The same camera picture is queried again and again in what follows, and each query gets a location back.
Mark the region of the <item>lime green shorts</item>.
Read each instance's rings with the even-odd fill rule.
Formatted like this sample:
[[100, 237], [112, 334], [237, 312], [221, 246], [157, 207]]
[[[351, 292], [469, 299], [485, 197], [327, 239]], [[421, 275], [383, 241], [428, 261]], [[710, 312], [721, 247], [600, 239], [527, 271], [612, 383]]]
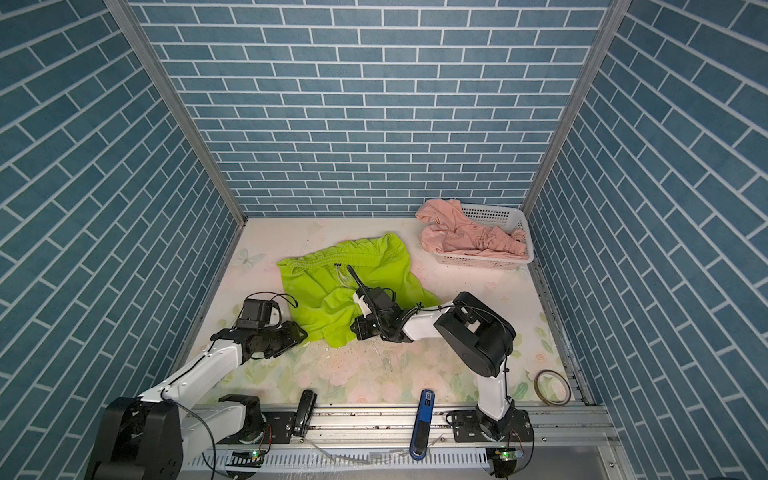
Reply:
[[356, 339], [351, 325], [362, 313], [355, 302], [358, 285], [349, 267], [366, 286], [395, 293], [403, 309], [439, 304], [438, 297], [411, 272], [408, 249], [394, 233], [344, 241], [302, 257], [283, 259], [277, 267], [284, 292], [298, 302], [290, 309], [292, 319], [307, 332], [310, 342], [324, 340], [332, 348]]

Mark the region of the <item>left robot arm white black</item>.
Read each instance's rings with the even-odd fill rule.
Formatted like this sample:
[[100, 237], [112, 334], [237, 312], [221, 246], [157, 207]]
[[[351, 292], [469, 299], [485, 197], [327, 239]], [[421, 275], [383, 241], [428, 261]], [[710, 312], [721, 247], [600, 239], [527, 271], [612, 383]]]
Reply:
[[197, 403], [225, 376], [249, 360], [280, 356], [303, 343], [294, 321], [223, 329], [188, 364], [137, 397], [111, 402], [101, 419], [85, 476], [88, 479], [175, 479], [185, 463], [227, 442], [253, 447], [261, 463], [275, 440], [304, 432], [311, 403], [271, 425], [256, 396], [229, 394], [206, 409]]

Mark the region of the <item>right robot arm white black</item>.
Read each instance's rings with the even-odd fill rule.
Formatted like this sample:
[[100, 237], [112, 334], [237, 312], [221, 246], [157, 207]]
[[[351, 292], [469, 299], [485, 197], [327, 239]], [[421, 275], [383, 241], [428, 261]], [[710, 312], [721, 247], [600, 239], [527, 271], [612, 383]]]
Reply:
[[444, 340], [475, 373], [477, 409], [499, 423], [511, 408], [504, 367], [513, 353], [512, 325], [473, 294], [462, 291], [453, 301], [436, 307], [401, 308], [389, 289], [358, 289], [353, 300], [362, 314], [350, 326], [359, 341], [378, 337], [390, 343]]

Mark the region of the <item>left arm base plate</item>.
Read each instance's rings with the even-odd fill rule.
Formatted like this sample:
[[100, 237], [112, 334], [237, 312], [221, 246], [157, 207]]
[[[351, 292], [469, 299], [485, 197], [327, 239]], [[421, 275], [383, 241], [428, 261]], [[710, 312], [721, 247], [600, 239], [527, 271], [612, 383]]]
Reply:
[[233, 434], [217, 442], [218, 445], [245, 445], [266, 448], [271, 445], [287, 445], [293, 437], [296, 413], [267, 411], [262, 414], [260, 429], [256, 434], [240, 438]]

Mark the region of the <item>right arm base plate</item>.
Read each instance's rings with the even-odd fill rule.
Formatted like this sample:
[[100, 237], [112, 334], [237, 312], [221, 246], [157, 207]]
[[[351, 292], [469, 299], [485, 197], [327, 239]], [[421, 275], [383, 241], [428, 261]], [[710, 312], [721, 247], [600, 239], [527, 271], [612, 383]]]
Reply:
[[500, 419], [494, 420], [479, 409], [453, 410], [445, 419], [457, 443], [532, 442], [535, 438], [528, 412], [510, 408]]

